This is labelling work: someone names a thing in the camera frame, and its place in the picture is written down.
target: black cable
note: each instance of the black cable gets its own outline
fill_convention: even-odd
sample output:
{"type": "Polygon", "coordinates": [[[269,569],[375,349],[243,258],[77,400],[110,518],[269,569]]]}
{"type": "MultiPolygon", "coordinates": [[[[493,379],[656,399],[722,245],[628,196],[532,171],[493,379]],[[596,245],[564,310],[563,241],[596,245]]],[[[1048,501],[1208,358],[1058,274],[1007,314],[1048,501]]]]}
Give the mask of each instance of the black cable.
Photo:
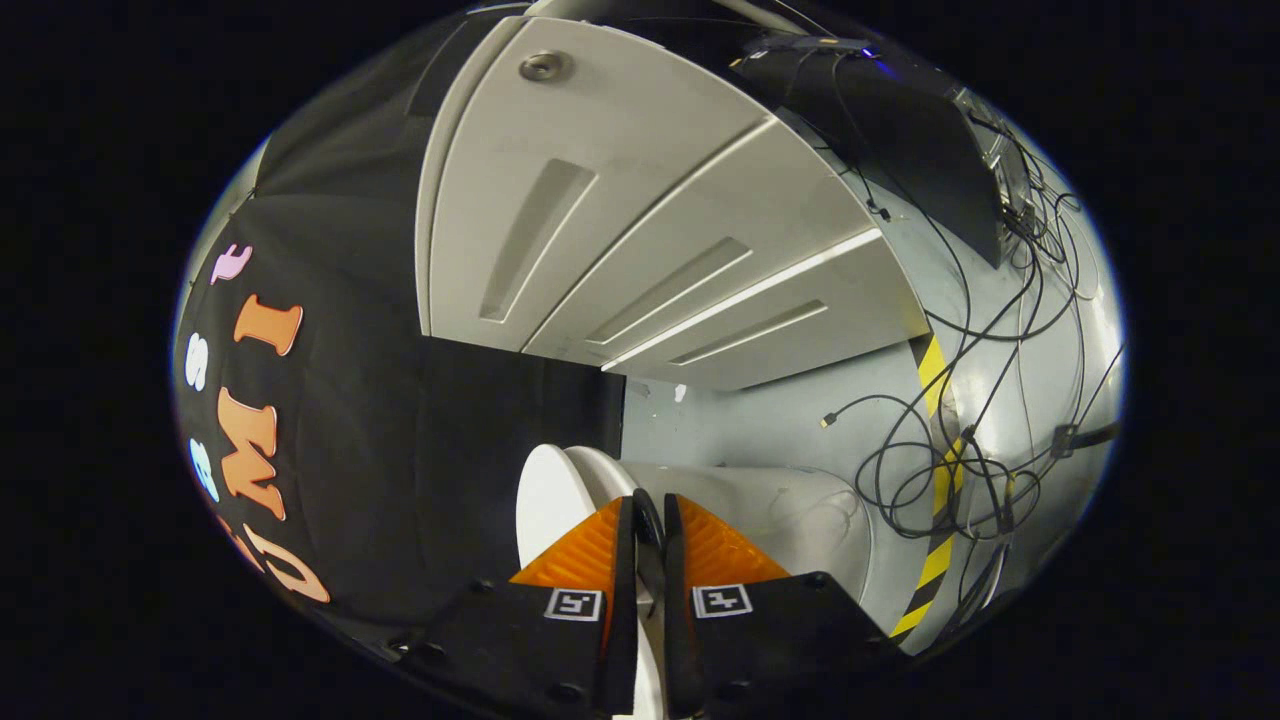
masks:
{"type": "MultiPolygon", "coordinates": [[[[1079,284],[1080,284],[1080,275],[1079,275],[1079,272],[1076,272],[1076,275],[1075,275],[1075,278],[1074,278],[1074,281],[1071,283],[1071,297],[1074,299],[1074,302],[1071,304],[1073,307],[1074,307],[1071,310],[1071,314],[1075,315],[1075,336],[1076,336],[1076,340],[1078,340],[1078,343],[1079,343],[1079,354],[1080,354],[1080,384],[1076,386],[1076,388],[1075,388],[1075,409],[1076,410],[1080,409],[1080,400],[1084,398],[1084,377],[1085,377],[1085,373],[1088,373],[1088,369],[1089,369],[1088,355],[1087,355],[1085,347],[1084,347],[1084,319],[1080,318],[1080,300],[1075,295],[1075,288],[1079,284]]],[[[1073,418],[1075,416],[1075,411],[1071,413],[1071,416],[1073,418]]]]}
{"type": "Polygon", "coordinates": [[[809,24],[812,24],[813,27],[815,27],[815,28],[820,29],[820,31],[823,32],[823,35],[827,35],[828,37],[836,37],[836,33],[833,33],[833,32],[831,32],[829,29],[827,29],[827,28],[822,27],[820,24],[818,24],[818,22],[817,22],[817,20],[814,20],[813,18],[810,18],[809,15],[806,15],[806,14],[801,13],[800,10],[796,10],[796,9],[795,9],[795,8],[792,8],[791,5],[787,5],[787,4],[786,4],[786,3],[783,3],[782,0],[773,0],[773,1],[774,1],[774,4],[777,4],[777,5],[782,5],[782,6],[783,6],[783,8],[786,8],[787,10],[791,10],[791,13],[794,13],[794,14],[796,14],[796,15],[800,15],[801,18],[804,18],[804,20],[805,20],[806,23],[809,23],[809,24]]]}
{"type": "Polygon", "coordinates": [[[1076,434],[1071,439],[1071,450],[1083,450],[1094,445],[1102,445],[1103,442],[1115,439],[1117,434],[1120,434],[1120,423],[1110,423],[1096,430],[1076,434]]]}
{"type": "Polygon", "coordinates": [[[1015,270],[1025,270],[1027,268],[1032,266],[1032,263],[1034,263],[1036,258],[1030,254],[1030,249],[1028,249],[1028,251],[1027,251],[1027,264],[1025,265],[1019,265],[1018,263],[1014,263],[1014,255],[1018,255],[1018,247],[1020,247],[1020,246],[1014,246],[1014,251],[1009,255],[1009,266],[1012,268],[1012,269],[1015,269],[1015,270]]]}
{"type": "Polygon", "coordinates": [[[801,55],[800,59],[796,61],[796,67],[795,67],[795,69],[791,70],[791,77],[787,79],[787,87],[786,87],[786,91],[782,94],[782,100],[778,102],[780,105],[785,106],[787,104],[787,101],[791,100],[791,90],[795,87],[796,78],[800,77],[800,68],[803,68],[805,60],[808,60],[809,58],[812,58],[813,54],[817,53],[817,51],[818,51],[817,49],[813,49],[813,50],[805,53],[804,55],[801,55]]]}
{"type": "Polygon", "coordinates": [[[955,633],[956,629],[959,629],[964,616],[968,615],[969,611],[973,609],[974,603],[977,603],[978,596],[982,593],[982,589],[987,585],[987,579],[991,577],[991,573],[1000,559],[1001,548],[996,548],[996,552],[993,552],[991,557],[987,559],[987,565],[983,566],[982,573],[978,575],[978,579],[974,580],[973,585],[969,587],[968,592],[964,592],[964,577],[969,571],[969,562],[973,561],[973,552],[977,547],[978,547],[977,543],[969,546],[969,552],[965,555],[964,568],[960,570],[960,583],[956,585],[956,609],[951,612],[951,616],[947,618],[946,624],[938,632],[938,638],[934,642],[945,641],[947,637],[955,633]]]}
{"type": "Polygon", "coordinates": [[[1041,167],[1041,161],[1043,161],[1047,165],[1047,164],[1050,164],[1048,160],[1044,160],[1039,155],[1037,155],[1037,154],[1032,152],[1030,150],[1028,150],[1027,146],[1023,145],[1023,141],[1019,140],[1018,136],[1015,136],[1014,133],[1009,132],[1007,128],[1000,127],[996,123],[991,123],[991,122],[988,122],[988,120],[978,117],[973,111],[973,109],[970,109],[966,113],[966,115],[969,117],[969,119],[972,122],[974,122],[974,123],[977,123],[977,124],[979,124],[979,126],[982,126],[982,127],[984,127],[984,128],[987,128],[987,129],[989,129],[992,132],[1002,135],[1002,136],[1007,137],[1010,141],[1012,141],[1014,146],[1018,149],[1018,152],[1023,156],[1023,163],[1028,164],[1027,160],[1030,160],[1030,163],[1028,164],[1028,167],[1029,168],[1030,167],[1036,168],[1036,173],[1039,176],[1039,186],[1041,186],[1041,188],[1044,187],[1044,168],[1041,167]]]}
{"type": "MultiPolygon", "coordinates": [[[[863,137],[863,132],[860,129],[858,129],[858,123],[854,122],[854,117],[852,117],[852,114],[850,114],[849,108],[845,106],[845,96],[844,96],[842,92],[840,92],[840,81],[836,79],[836,68],[838,68],[841,60],[844,60],[847,56],[849,56],[849,53],[841,53],[840,55],[836,56],[836,60],[833,63],[831,63],[831,85],[832,85],[832,87],[836,88],[836,97],[840,100],[840,106],[841,106],[841,109],[844,109],[845,117],[849,118],[849,123],[854,128],[854,132],[858,133],[858,137],[863,141],[864,146],[870,147],[870,143],[867,142],[865,137],[863,137]]],[[[881,206],[876,202],[876,196],[872,195],[872,186],[870,186],[869,182],[867,182],[867,176],[863,174],[863,168],[861,168],[860,160],[858,158],[858,152],[850,152],[850,158],[854,161],[854,172],[858,173],[859,178],[861,178],[861,181],[863,181],[863,188],[867,190],[867,205],[872,210],[881,210],[881,217],[884,218],[884,219],[888,219],[888,210],[882,210],[881,206]]]]}
{"type": "Polygon", "coordinates": [[[1093,407],[1093,401],[1098,398],[1098,392],[1102,391],[1102,384],[1107,382],[1107,375],[1111,374],[1111,368],[1115,366],[1116,360],[1120,359],[1120,354],[1121,352],[1124,352],[1124,343],[1123,342],[1120,343],[1120,348],[1116,350],[1115,356],[1111,357],[1111,363],[1107,364],[1107,369],[1102,373],[1102,379],[1098,382],[1098,387],[1096,387],[1093,389],[1093,395],[1089,396],[1089,402],[1088,402],[1088,405],[1084,406],[1084,413],[1080,414],[1079,419],[1076,419],[1075,415],[1071,415],[1071,424],[1073,425],[1079,425],[1079,424],[1084,423],[1084,416],[1088,415],[1089,414],[1089,409],[1093,407]]]}
{"type": "Polygon", "coordinates": [[[844,414],[844,413],[851,410],[852,407],[855,407],[858,405],[861,405],[863,402],[867,402],[869,400],[892,400],[893,402],[897,402],[899,405],[905,406],[909,413],[911,413],[913,415],[915,415],[916,421],[920,423],[920,428],[924,429],[924,437],[929,437],[929,424],[924,419],[924,416],[920,415],[919,410],[916,410],[913,405],[908,405],[908,402],[905,400],[902,400],[901,397],[896,397],[896,396],[892,396],[892,395],[884,395],[884,393],[864,395],[864,396],[859,397],[858,400],[854,400],[852,402],[846,402],[840,410],[836,410],[835,413],[831,413],[826,418],[823,418],[823,421],[827,423],[827,424],[835,423],[836,418],[838,418],[841,414],[844,414]]]}
{"type": "MultiPolygon", "coordinates": [[[[860,129],[858,128],[856,120],[854,120],[851,113],[849,111],[849,108],[847,108],[847,105],[845,104],[845,100],[844,100],[844,95],[842,95],[842,92],[840,90],[838,77],[837,77],[837,69],[838,69],[838,64],[840,64],[840,61],[842,59],[844,59],[844,55],[840,55],[836,59],[836,61],[832,64],[832,85],[833,85],[837,100],[840,101],[841,109],[845,113],[845,117],[846,117],[846,119],[850,123],[850,127],[859,136],[859,138],[861,140],[861,142],[869,147],[870,143],[867,142],[865,136],[863,136],[861,132],[860,132],[860,129]]],[[[1020,152],[1030,155],[1025,150],[1025,147],[1016,138],[1012,138],[1012,140],[1014,140],[1015,145],[1019,147],[1020,152]]],[[[966,355],[968,351],[973,347],[973,345],[966,346],[965,341],[969,337],[974,338],[973,343],[977,343],[979,340],[988,340],[988,338],[1007,338],[1010,341],[1027,340],[1029,337],[1034,337],[1037,334],[1041,334],[1042,332],[1044,332],[1050,327],[1052,327],[1053,323],[1056,323],[1059,319],[1061,319],[1061,316],[1066,313],[1066,310],[1069,310],[1073,306],[1075,306],[1075,310],[1076,310],[1076,322],[1078,322],[1078,336],[1079,336],[1079,341],[1080,341],[1080,343],[1083,346],[1083,342],[1084,342],[1084,340],[1083,340],[1083,327],[1079,327],[1080,325],[1080,318],[1079,318],[1078,297],[1076,297],[1078,286],[1079,286],[1079,254],[1078,254],[1078,250],[1075,249],[1074,237],[1070,236],[1070,231],[1069,229],[1068,229],[1068,236],[1069,236],[1069,240],[1071,241],[1070,242],[1070,245],[1071,245],[1071,252],[1073,252],[1074,259],[1075,259],[1075,274],[1074,274],[1074,278],[1071,279],[1071,282],[1069,283],[1071,286],[1070,287],[1071,292],[1069,295],[1068,302],[1064,304],[1064,306],[1053,315],[1053,318],[1048,323],[1046,323],[1042,328],[1032,331],[1032,327],[1034,324],[1034,318],[1038,314],[1039,304],[1041,304],[1041,301],[1043,299],[1043,291],[1044,291],[1044,284],[1046,284],[1044,283],[1044,277],[1043,277],[1043,272],[1044,270],[1039,265],[1039,261],[1038,261],[1038,259],[1036,256],[1037,255],[1036,250],[1038,249],[1041,251],[1041,254],[1043,254],[1048,260],[1051,260],[1053,263],[1060,263],[1060,264],[1065,263],[1065,264],[1068,264],[1068,269],[1070,272],[1071,265],[1068,261],[1068,256],[1066,256],[1066,243],[1064,243],[1062,240],[1061,240],[1062,224],[1061,224],[1061,215],[1060,215],[1057,208],[1059,208],[1059,205],[1061,202],[1066,201],[1069,197],[1074,197],[1074,195],[1071,195],[1071,193],[1060,193],[1053,200],[1053,217],[1055,217],[1053,231],[1057,231],[1057,232],[1051,232],[1051,229],[1048,227],[1048,211],[1046,209],[1046,186],[1044,186],[1044,179],[1043,179],[1044,178],[1043,168],[1041,168],[1038,165],[1038,163],[1036,163],[1034,158],[1032,159],[1032,164],[1036,167],[1036,170],[1038,173],[1038,182],[1037,182],[1037,179],[1033,179],[1032,186],[1033,186],[1033,190],[1037,192],[1037,197],[1036,199],[1039,200],[1039,202],[1041,202],[1041,211],[1042,211],[1042,214],[1044,217],[1044,220],[1041,222],[1039,224],[1033,223],[1033,227],[1030,228],[1029,232],[1027,229],[1024,229],[1024,228],[1012,228],[1012,229],[1019,231],[1018,232],[1019,238],[1023,240],[1027,243],[1027,247],[1028,247],[1028,256],[1029,256],[1028,264],[1020,266],[1019,269],[1032,269],[1032,272],[1028,274],[1028,279],[1024,283],[1024,286],[1020,288],[1020,291],[1012,299],[1010,299],[1010,301],[1005,305],[1005,307],[1001,309],[1001,311],[996,315],[996,318],[993,318],[993,320],[987,325],[987,328],[984,328],[982,332],[978,332],[978,333],[974,333],[972,329],[969,329],[969,324],[972,323],[972,296],[970,296],[970,292],[969,292],[968,278],[965,277],[964,266],[960,263],[959,256],[955,254],[955,250],[954,250],[954,247],[951,247],[951,243],[947,241],[946,236],[933,223],[933,220],[928,215],[928,213],[925,213],[924,209],[920,208],[919,204],[914,200],[914,197],[911,197],[910,191],[908,191],[904,187],[904,184],[896,177],[892,176],[892,172],[886,168],[886,173],[890,176],[890,179],[899,187],[900,191],[902,191],[904,196],[916,208],[916,210],[919,210],[922,213],[922,215],[924,215],[925,220],[929,223],[929,225],[933,228],[933,231],[942,240],[943,245],[947,247],[948,252],[951,254],[952,259],[955,260],[956,268],[957,268],[960,278],[961,278],[961,286],[963,286],[963,288],[965,291],[965,305],[966,305],[966,310],[965,310],[965,325],[964,327],[959,327],[959,325],[956,325],[954,323],[947,322],[946,319],[943,319],[941,316],[937,316],[936,314],[929,313],[929,315],[932,318],[940,320],[942,324],[948,325],[952,329],[956,329],[956,331],[961,332],[960,348],[957,350],[956,356],[952,359],[952,361],[948,363],[943,368],[943,370],[937,377],[934,377],[925,386],[924,391],[922,391],[922,393],[918,395],[916,398],[913,402],[910,402],[910,404],[904,402],[904,405],[906,406],[908,411],[905,411],[905,413],[902,413],[902,415],[900,415],[899,420],[895,423],[893,428],[890,430],[888,436],[886,437],[884,443],[882,443],[882,446],[881,446],[881,448],[878,451],[876,451],[874,454],[872,454],[872,456],[867,457],[863,461],[863,464],[859,466],[858,473],[855,474],[855,478],[854,478],[854,483],[852,484],[854,484],[855,492],[858,492],[858,495],[861,496],[864,501],[867,501],[870,505],[876,506],[881,511],[881,515],[886,520],[886,523],[891,528],[893,528],[895,532],[899,532],[900,534],[905,533],[908,536],[923,537],[925,534],[938,534],[938,533],[942,533],[942,532],[959,532],[960,534],[963,534],[965,537],[970,537],[974,541],[977,541],[977,539],[987,539],[987,538],[978,538],[977,536],[969,536],[969,533],[965,532],[964,529],[961,529],[959,527],[959,523],[957,523],[957,518],[956,518],[956,506],[957,506],[957,502],[956,502],[956,498],[959,496],[954,492],[954,486],[955,486],[955,470],[954,469],[957,465],[959,466],[968,466],[966,461],[963,457],[957,459],[957,460],[954,460],[954,461],[946,461],[946,456],[941,451],[938,451],[933,446],[928,446],[928,445],[924,445],[924,443],[895,443],[895,442],[892,442],[892,438],[896,436],[897,429],[901,427],[901,423],[906,419],[908,414],[916,414],[916,419],[920,420],[919,414],[915,411],[914,406],[916,404],[919,404],[920,398],[924,395],[927,395],[928,389],[933,384],[936,384],[940,379],[942,380],[942,386],[940,388],[940,395],[945,392],[946,386],[950,383],[951,375],[952,375],[952,373],[954,373],[954,370],[955,370],[959,360],[964,355],[966,355]],[[1048,241],[1053,243],[1052,249],[1050,246],[1044,245],[1043,242],[1041,242],[1044,238],[1048,238],[1048,241]],[[1011,309],[1012,304],[1016,302],[1016,301],[1019,301],[1019,300],[1021,300],[1021,297],[1029,291],[1030,283],[1032,283],[1033,279],[1038,279],[1039,281],[1039,288],[1038,288],[1038,292],[1037,292],[1037,302],[1036,302],[1036,306],[1034,306],[1033,313],[1032,313],[1032,319],[1028,322],[1027,327],[1025,328],[1019,328],[1021,331],[1021,334],[1020,336],[997,336],[997,334],[989,333],[991,328],[993,328],[995,324],[1004,316],[1004,314],[1007,313],[1011,309]],[[901,487],[899,487],[897,492],[895,492],[893,498],[891,500],[891,502],[886,505],[883,502],[882,496],[881,496],[881,482],[879,482],[879,479],[881,479],[881,470],[882,470],[882,466],[883,466],[883,456],[884,456],[884,454],[887,451],[890,451],[891,448],[896,448],[896,447],[924,447],[924,448],[927,448],[931,452],[931,459],[934,455],[943,455],[943,457],[942,457],[941,465],[938,462],[934,462],[931,466],[925,468],[924,470],[922,470],[919,473],[915,473],[910,478],[908,478],[908,480],[905,483],[902,483],[901,487]],[[861,484],[860,484],[861,473],[865,470],[868,462],[870,462],[873,459],[876,460],[876,496],[874,496],[874,500],[868,496],[868,493],[861,488],[861,484]],[[923,495],[923,492],[925,489],[928,489],[929,483],[927,483],[927,482],[923,483],[922,487],[920,487],[920,491],[915,492],[913,495],[911,500],[909,500],[906,502],[899,502],[899,498],[901,497],[901,495],[904,492],[908,491],[908,488],[910,487],[910,484],[916,478],[919,478],[919,477],[931,477],[940,466],[943,468],[943,469],[946,469],[947,473],[951,475],[951,482],[948,483],[948,487],[947,487],[948,497],[947,497],[947,503],[946,503],[946,509],[947,509],[947,523],[946,523],[946,525],[950,525],[950,527],[931,528],[929,530],[911,530],[911,529],[908,529],[908,528],[902,528],[901,525],[899,525],[896,523],[896,520],[893,518],[893,512],[899,507],[910,505],[911,502],[914,502],[915,500],[918,500],[923,495]]],[[[855,168],[855,169],[856,169],[856,172],[859,172],[859,176],[861,176],[860,168],[855,168]]],[[[867,182],[865,177],[863,177],[863,182],[864,183],[867,182]]],[[[1005,364],[1005,368],[1001,372],[1000,378],[997,378],[997,382],[996,382],[995,387],[992,388],[992,393],[988,396],[987,402],[983,406],[983,410],[979,413],[979,421],[986,415],[986,410],[992,404],[995,393],[998,391],[1000,386],[1002,384],[1004,378],[1007,374],[1007,370],[1011,366],[1012,360],[1016,359],[1018,352],[1019,352],[1019,350],[1015,348],[1014,354],[1010,355],[1010,360],[1005,364]]],[[[1080,384],[1080,395],[1083,395],[1083,382],[1080,384]]],[[[1079,400],[1080,400],[1080,397],[1078,396],[1076,405],[1075,405],[1076,411],[1080,407],[1079,400]]],[[[951,439],[947,437],[946,427],[945,427],[945,423],[941,421],[941,418],[940,418],[940,427],[942,427],[942,433],[941,434],[947,441],[946,442],[947,447],[951,447],[951,445],[952,445],[951,439]]],[[[988,486],[988,495],[992,496],[992,512],[987,514],[983,518],[979,518],[978,523],[980,524],[980,523],[983,523],[983,521],[986,521],[988,519],[996,518],[998,520],[998,524],[1001,525],[1001,532],[998,532],[996,536],[992,536],[992,537],[998,537],[1000,534],[1002,534],[1005,532],[1012,532],[1014,529],[1016,529],[1018,527],[1020,527],[1027,520],[1027,518],[1030,515],[1030,511],[1039,502],[1039,497],[1041,497],[1039,488],[1041,488],[1042,475],[1038,475],[1038,474],[1036,474],[1036,473],[1033,473],[1030,470],[1025,470],[1024,468],[1029,466],[1030,462],[1038,461],[1041,457],[1043,457],[1044,452],[1038,454],[1037,457],[1033,457],[1032,461],[1024,464],[1020,468],[1010,469],[1010,468],[1005,468],[1005,466],[1001,465],[1001,468],[1004,468],[1004,475],[1006,478],[1006,488],[1007,488],[1007,483],[1015,482],[1020,477],[1029,477],[1029,478],[1033,479],[1032,484],[1029,484],[1027,488],[1021,489],[1019,493],[1014,495],[1012,497],[1010,497],[1007,495],[1007,492],[1006,492],[1005,502],[1004,502],[1002,507],[1001,507],[1001,503],[998,502],[998,500],[995,497],[995,488],[992,486],[991,471],[989,471],[989,468],[988,468],[988,465],[993,465],[996,461],[980,456],[980,448],[975,447],[975,452],[979,454],[979,466],[980,466],[980,470],[977,471],[977,473],[974,473],[974,474],[979,475],[980,478],[983,478],[986,480],[986,483],[988,486]],[[1025,514],[1023,514],[1021,519],[1015,520],[1014,519],[1014,515],[1015,515],[1014,509],[1015,509],[1015,506],[1018,505],[1018,502],[1021,498],[1024,498],[1027,496],[1027,493],[1033,492],[1033,491],[1036,492],[1036,496],[1032,498],[1032,503],[1028,506],[1028,511],[1025,514]]]]}

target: pink letter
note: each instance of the pink letter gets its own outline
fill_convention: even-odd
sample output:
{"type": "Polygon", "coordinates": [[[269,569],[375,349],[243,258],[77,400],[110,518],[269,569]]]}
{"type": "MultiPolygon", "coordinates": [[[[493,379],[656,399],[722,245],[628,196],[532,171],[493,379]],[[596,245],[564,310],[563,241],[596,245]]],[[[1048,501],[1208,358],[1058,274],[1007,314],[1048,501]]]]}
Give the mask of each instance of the pink letter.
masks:
{"type": "Polygon", "coordinates": [[[214,263],[214,274],[209,278],[209,284],[214,284],[219,279],[229,281],[238,275],[239,272],[244,269],[244,264],[248,263],[248,259],[253,255],[253,246],[246,245],[244,251],[239,255],[232,255],[232,252],[236,252],[234,245],[228,247],[227,252],[218,256],[218,261],[214,263]]]}

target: screw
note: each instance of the screw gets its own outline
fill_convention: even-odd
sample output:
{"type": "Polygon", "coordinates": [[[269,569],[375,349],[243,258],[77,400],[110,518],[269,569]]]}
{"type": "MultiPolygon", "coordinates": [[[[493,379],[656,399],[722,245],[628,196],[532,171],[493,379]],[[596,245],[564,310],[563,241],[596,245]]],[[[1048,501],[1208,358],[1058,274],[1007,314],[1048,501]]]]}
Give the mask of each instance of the screw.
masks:
{"type": "Polygon", "coordinates": [[[547,694],[556,702],[568,705],[582,700],[582,688],[570,683],[557,683],[547,688],[547,694]]]}
{"type": "Polygon", "coordinates": [[[567,64],[566,59],[559,53],[538,53],[536,55],[530,55],[520,64],[520,77],[534,82],[553,79],[564,69],[567,64]]]}
{"type": "Polygon", "coordinates": [[[424,660],[428,660],[430,662],[442,662],[444,661],[445,657],[448,657],[448,653],[444,652],[444,648],[440,647],[438,643],[426,643],[422,646],[424,660]]]}
{"type": "Polygon", "coordinates": [[[716,691],[716,696],[724,702],[740,702],[746,698],[750,689],[750,680],[730,680],[716,691]]]}

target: orange letter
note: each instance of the orange letter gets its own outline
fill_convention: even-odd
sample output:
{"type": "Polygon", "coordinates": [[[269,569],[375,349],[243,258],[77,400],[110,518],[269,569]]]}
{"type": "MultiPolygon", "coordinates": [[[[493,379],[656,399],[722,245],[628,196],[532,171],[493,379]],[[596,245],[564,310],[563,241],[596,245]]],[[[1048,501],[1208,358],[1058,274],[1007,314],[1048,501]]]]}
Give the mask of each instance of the orange letter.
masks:
{"type": "Polygon", "coordinates": [[[232,495],[244,495],[266,507],[276,520],[284,519],[284,500],[273,484],[259,487],[253,483],[270,480],[275,468],[253,450],[262,448],[268,457],[275,455],[275,407],[268,405],[255,410],[236,402],[227,388],[218,391],[218,424],[236,446],[236,452],[223,457],[223,480],[232,495]]]}
{"type": "Polygon", "coordinates": [[[244,532],[248,534],[248,542],[253,543],[253,547],[256,547],[259,552],[264,555],[270,555],[273,557],[278,557],[288,562],[289,565],[293,565],[293,569],[302,575],[302,579],[300,580],[293,575],[289,575],[288,573],[280,570],[279,568],[273,565],[270,560],[268,560],[266,566],[271,569],[271,574],[275,575],[276,580],[280,580],[282,585],[296,593],[305,594],[316,602],[329,602],[329,591],[324,589],[324,585],[320,584],[320,578],[317,578],[316,574],[311,571],[311,568],[307,568],[301,560],[298,560],[296,555],[293,555],[288,550],[284,550],[283,547],[268,542],[253,534],[253,530],[250,529],[248,525],[244,525],[244,532]]]}
{"type": "Polygon", "coordinates": [[[259,305],[257,293],[250,295],[241,307],[239,318],[236,318],[236,329],[232,331],[232,340],[239,342],[244,336],[270,343],[275,347],[275,354],[284,357],[293,348],[293,338],[298,334],[298,325],[302,324],[302,306],[294,305],[288,310],[276,310],[266,305],[259,305]]]}
{"type": "Polygon", "coordinates": [[[223,529],[227,530],[227,534],[232,538],[232,542],[236,543],[237,548],[239,548],[241,555],[248,559],[248,561],[252,562],[255,568],[257,568],[259,573],[265,573],[265,570],[262,570],[262,565],[257,561],[257,557],[253,557],[253,553],[248,551],[248,546],[244,544],[244,541],[236,537],[236,533],[232,532],[232,527],[227,524],[227,520],[219,518],[218,521],[223,524],[223,529]]]}

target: black panel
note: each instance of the black panel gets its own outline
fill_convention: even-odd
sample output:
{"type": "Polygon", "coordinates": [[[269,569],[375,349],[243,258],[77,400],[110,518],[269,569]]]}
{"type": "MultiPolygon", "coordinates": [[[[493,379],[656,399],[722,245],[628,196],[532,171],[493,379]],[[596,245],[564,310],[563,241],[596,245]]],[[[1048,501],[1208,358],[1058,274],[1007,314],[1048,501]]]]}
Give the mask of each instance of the black panel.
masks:
{"type": "Polygon", "coordinates": [[[503,18],[521,15],[525,8],[497,8],[472,15],[463,15],[451,27],[451,33],[431,58],[419,78],[407,113],[434,118],[444,102],[444,96],[476,46],[503,18]]]}
{"type": "Polygon", "coordinates": [[[694,620],[712,720],[796,717],[906,660],[826,573],[745,593],[750,612],[694,620]]]}
{"type": "Polygon", "coordinates": [[[805,118],[868,179],[904,196],[998,266],[1000,190],[951,100],[955,81],[902,53],[882,53],[841,59],[769,51],[735,69],[759,100],[805,118]]]}
{"type": "Polygon", "coordinates": [[[667,711],[689,717],[703,708],[704,684],[694,644],[692,612],[685,594],[685,523],[675,493],[664,501],[667,525],[666,607],[663,609],[667,711]]]}
{"type": "Polygon", "coordinates": [[[631,715],[635,706],[636,629],[635,503],[627,497],[618,509],[617,556],[613,565],[613,615],[609,639],[600,662],[595,707],[608,715],[631,715]]]}
{"type": "Polygon", "coordinates": [[[649,493],[644,488],[636,488],[631,497],[635,501],[636,515],[636,570],[653,598],[650,610],[653,612],[666,597],[663,557],[667,537],[662,528],[662,516],[658,515],[658,507],[649,493]]]}
{"type": "Polygon", "coordinates": [[[247,523],[306,562],[332,596],[323,609],[355,620],[348,626],[366,644],[429,616],[472,574],[518,570],[515,497],[535,446],[621,450],[622,375],[421,336],[413,217],[431,118],[406,108],[461,19],[410,35],[276,128],[256,193],[204,258],[175,328],[180,442],[206,448],[220,496],[206,505],[242,539],[247,523]],[[210,284],[232,245],[252,247],[251,260],[210,284]],[[303,307],[285,356],[233,341],[250,295],[303,307]],[[182,380],[193,332],[210,347],[198,393],[182,380]],[[270,464],[283,521],[227,491],[223,386],[276,411],[270,464]]]}
{"type": "Polygon", "coordinates": [[[475,711],[512,719],[594,720],[604,611],[545,618],[552,588],[476,580],[410,639],[401,667],[475,711]]]}

